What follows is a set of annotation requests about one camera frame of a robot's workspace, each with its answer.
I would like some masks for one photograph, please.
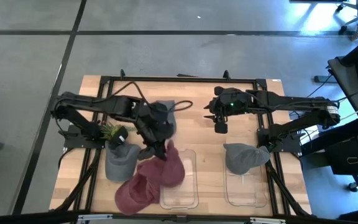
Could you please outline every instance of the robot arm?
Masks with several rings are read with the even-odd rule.
[[[229,116],[240,114],[266,114],[276,110],[305,111],[305,115],[286,124],[273,124],[268,129],[258,130],[259,144],[283,144],[292,142],[294,151],[299,150],[299,135],[297,131],[310,126],[320,124],[323,129],[338,124],[337,102],[323,97],[300,98],[290,96],[278,96],[270,91],[246,90],[236,88],[215,87],[215,95],[205,109],[209,109],[212,116],[205,116],[215,123],[215,132],[227,133],[227,120]]]
[[[88,121],[77,110],[99,112],[112,119],[133,123],[147,146],[139,159],[156,155],[165,159],[166,138],[173,134],[173,127],[167,123],[167,107],[160,103],[147,104],[143,99],[132,96],[109,96],[100,99],[65,92],[57,98],[51,114],[56,119],[67,119],[81,130],[89,141],[102,138],[98,123]]]

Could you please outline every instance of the gray cap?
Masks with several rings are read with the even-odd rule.
[[[109,148],[106,141],[106,177],[113,181],[127,181],[133,175],[140,147],[135,144],[121,144]]]
[[[233,174],[245,174],[249,169],[261,166],[270,159],[270,153],[265,146],[258,149],[241,143],[223,146],[226,149],[226,167]]]
[[[173,133],[175,134],[177,131],[177,122],[175,121],[175,117],[173,115],[173,110],[175,109],[175,102],[173,100],[157,100],[157,102],[165,105],[167,107],[167,110],[171,110],[171,112],[168,113],[167,121],[168,123],[172,124]]]

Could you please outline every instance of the red fabric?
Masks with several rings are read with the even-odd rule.
[[[185,178],[185,168],[172,140],[168,142],[166,156],[167,161],[162,171],[161,185],[164,187],[176,187],[180,185]]]
[[[167,146],[167,160],[158,157],[137,166],[131,180],[123,183],[115,194],[118,209],[125,215],[133,215],[151,203],[159,203],[160,186],[175,187],[185,178],[185,168],[172,140]]]

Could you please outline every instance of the green plant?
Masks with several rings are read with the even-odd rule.
[[[100,131],[103,133],[104,139],[106,139],[107,141],[111,141],[112,137],[120,129],[120,127],[122,127],[122,125],[120,125],[120,124],[112,125],[110,122],[108,122],[100,127]],[[128,127],[125,125],[124,125],[124,127],[127,129],[128,132],[136,130],[135,127]]]

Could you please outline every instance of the transparent tray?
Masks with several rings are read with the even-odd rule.
[[[165,209],[190,209],[198,205],[196,153],[186,149],[179,151],[185,167],[185,179],[177,187],[161,187],[160,205]]]
[[[233,206],[264,207],[267,199],[262,178],[262,167],[248,170],[243,175],[233,174],[223,159],[224,197]]]

